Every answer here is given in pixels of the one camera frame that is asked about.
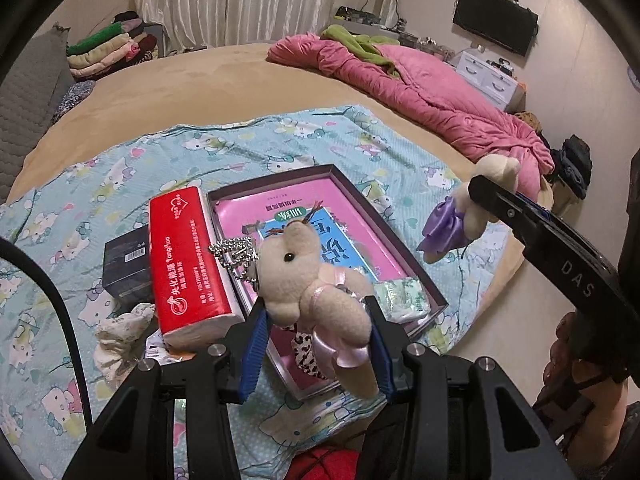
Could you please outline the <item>person's right hand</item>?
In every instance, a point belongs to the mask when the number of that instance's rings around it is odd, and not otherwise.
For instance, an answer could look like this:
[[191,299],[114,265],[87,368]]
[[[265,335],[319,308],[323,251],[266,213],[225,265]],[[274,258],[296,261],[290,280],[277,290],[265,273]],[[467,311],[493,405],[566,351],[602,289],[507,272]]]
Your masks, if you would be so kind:
[[[556,326],[549,362],[542,374],[545,386],[557,382],[569,370],[577,385],[601,373],[596,364],[577,359],[570,351],[568,340],[575,320],[576,312],[568,312]],[[626,418],[628,382],[618,384],[608,378],[582,389],[582,395],[593,404],[593,409],[566,451],[567,463],[575,474],[585,474],[602,466],[620,442]]]

